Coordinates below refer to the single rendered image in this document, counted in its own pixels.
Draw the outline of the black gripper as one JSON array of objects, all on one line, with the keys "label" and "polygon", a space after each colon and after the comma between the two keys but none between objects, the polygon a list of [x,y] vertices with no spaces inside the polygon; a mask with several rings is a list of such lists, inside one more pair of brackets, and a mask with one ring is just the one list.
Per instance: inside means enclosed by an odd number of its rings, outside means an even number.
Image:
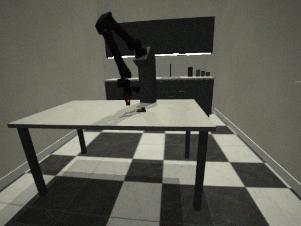
[{"label": "black gripper", "polygon": [[[130,86],[126,86],[126,87],[130,87]],[[126,101],[126,104],[129,104],[131,98],[132,98],[132,93],[127,93],[127,89],[126,87],[124,87],[124,93],[123,93],[123,98]],[[129,98],[129,101],[127,100],[127,98]],[[128,103],[127,103],[128,101]]]}]

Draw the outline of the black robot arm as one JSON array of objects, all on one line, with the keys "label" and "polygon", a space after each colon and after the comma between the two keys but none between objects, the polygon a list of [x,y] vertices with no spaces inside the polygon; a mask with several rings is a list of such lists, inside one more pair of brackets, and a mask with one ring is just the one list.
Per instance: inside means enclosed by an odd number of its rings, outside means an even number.
[{"label": "black robot arm", "polygon": [[[129,50],[136,50],[136,58],[140,58],[144,55],[147,54],[147,48],[141,46],[140,40],[134,39],[131,37],[113,18],[111,12],[107,12],[106,14],[102,14],[95,27],[98,31],[99,34],[102,34],[104,37],[111,54],[113,55],[115,62],[117,64],[119,74],[122,79],[117,80],[117,86],[119,88],[123,88],[126,86],[130,86],[130,81],[128,79],[131,78],[132,74],[125,64],[121,53],[119,51],[119,48],[117,47],[117,44],[115,42],[115,39],[113,37],[112,31],[114,31],[117,35],[119,35],[125,42],[126,46],[128,47]],[[107,29],[107,30],[105,30]],[[104,31],[105,30],[105,31]],[[127,93],[132,93],[132,88],[133,91],[136,93],[140,92],[140,86],[130,86],[126,87]]]}]

